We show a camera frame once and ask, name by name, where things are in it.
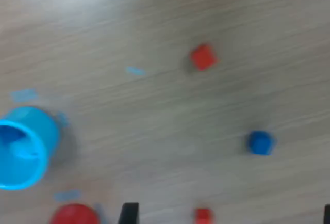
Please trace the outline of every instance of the small red block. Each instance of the small red block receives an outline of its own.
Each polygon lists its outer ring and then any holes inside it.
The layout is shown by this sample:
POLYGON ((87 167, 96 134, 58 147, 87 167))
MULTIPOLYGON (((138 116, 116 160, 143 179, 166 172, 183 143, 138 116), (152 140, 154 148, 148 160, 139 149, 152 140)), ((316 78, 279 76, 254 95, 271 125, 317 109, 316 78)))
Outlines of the small red block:
POLYGON ((195 66, 204 71, 217 62, 217 58, 210 45, 202 44, 191 53, 191 59, 195 66))
POLYGON ((195 224, 213 224, 212 211, 210 209, 196 209, 195 224))

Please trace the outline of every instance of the blue cup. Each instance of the blue cup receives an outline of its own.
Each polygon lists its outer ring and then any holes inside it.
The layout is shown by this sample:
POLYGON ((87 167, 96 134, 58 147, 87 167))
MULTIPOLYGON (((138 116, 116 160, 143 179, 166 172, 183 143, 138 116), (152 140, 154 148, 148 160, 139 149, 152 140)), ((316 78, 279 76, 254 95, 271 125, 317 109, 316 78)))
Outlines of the blue cup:
POLYGON ((59 139, 55 120, 36 107, 18 107, 0 119, 0 188, 25 189, 37 183, 59 139))

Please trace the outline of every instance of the blue sphere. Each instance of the blue sphere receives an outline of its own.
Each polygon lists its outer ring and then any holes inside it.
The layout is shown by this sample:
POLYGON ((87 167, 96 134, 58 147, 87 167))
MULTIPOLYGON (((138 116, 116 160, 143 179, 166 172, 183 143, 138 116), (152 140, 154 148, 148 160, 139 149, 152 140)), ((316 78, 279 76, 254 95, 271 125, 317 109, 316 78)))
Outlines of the blue sphere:
POLYGON ((259 155, 270 155, 275 146, 275 139, 266 131, 252 131, 248 142, 250 151, 259 155))

